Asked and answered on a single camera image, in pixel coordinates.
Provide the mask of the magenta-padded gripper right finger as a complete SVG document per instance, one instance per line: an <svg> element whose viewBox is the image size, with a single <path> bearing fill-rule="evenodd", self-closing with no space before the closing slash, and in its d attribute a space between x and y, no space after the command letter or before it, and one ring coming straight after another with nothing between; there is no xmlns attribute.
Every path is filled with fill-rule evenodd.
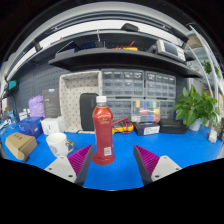
<svg viewBox="0 0 224 224"><path fill-rule="evenodd" d="M181 170L181 167L167 155L159 157L141 146L135 145L133 154L144 185Z"/></svg>

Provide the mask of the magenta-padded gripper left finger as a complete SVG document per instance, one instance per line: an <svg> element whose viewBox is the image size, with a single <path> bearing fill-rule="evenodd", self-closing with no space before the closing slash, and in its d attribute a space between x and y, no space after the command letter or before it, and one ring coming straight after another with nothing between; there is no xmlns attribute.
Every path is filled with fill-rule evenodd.
<svg viewBox="0 0 224 224"><path fill-rule="evenodd" d="M74 152L68 157L59 156L46 167L45 170L67 181L82 186L85 182L93 154L94 147L89 145Z"/></svg>

